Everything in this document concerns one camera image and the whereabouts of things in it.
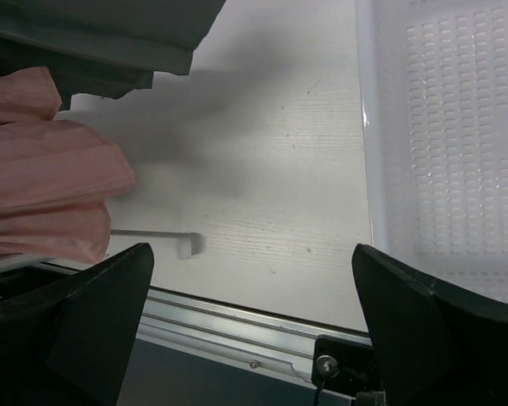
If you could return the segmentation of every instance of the dark gray fabric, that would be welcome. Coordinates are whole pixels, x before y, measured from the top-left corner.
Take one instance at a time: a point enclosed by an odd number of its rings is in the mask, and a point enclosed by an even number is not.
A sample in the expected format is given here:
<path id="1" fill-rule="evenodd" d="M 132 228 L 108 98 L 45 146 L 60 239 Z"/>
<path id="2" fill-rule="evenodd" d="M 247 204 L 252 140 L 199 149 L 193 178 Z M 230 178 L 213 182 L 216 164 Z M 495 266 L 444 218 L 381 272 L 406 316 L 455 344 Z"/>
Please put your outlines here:
<path id="1" fill-rule="evenodd" d="M 0 75 L 47 66 L 64 97 L 119 98 L 190 72 L 225 0 L 0 0 Z"/>

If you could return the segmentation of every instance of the black mount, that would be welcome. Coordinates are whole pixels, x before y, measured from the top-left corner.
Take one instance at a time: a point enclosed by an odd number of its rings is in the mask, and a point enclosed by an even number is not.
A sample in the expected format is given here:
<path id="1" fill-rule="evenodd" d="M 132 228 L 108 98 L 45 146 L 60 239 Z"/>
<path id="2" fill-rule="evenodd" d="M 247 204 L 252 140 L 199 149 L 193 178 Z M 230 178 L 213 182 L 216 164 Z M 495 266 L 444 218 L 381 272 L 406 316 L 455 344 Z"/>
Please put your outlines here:
<path id="1" fill-rule="evenodd" d="M 351 398 L 359 392 L 381 389 L 373 348 L 328 336 L 316 340 L 311 379 L 316 387 L 323 384 L 324 390 Z"/>

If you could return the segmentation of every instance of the pink fabric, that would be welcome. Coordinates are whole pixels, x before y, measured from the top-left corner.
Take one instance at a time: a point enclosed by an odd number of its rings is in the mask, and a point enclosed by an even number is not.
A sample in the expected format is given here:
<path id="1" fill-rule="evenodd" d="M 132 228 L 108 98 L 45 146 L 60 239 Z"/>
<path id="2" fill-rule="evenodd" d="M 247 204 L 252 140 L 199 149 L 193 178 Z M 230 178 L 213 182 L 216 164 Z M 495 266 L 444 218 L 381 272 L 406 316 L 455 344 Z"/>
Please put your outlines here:
<path id="1" fill-rule="evenodd" d="M 94 129 L 47 121 L 57 97 L 45 68 L 0 78 L 0 255 L 95 263 L 110 236 L 104 199 L 130 190 L 135 175 Z"/>

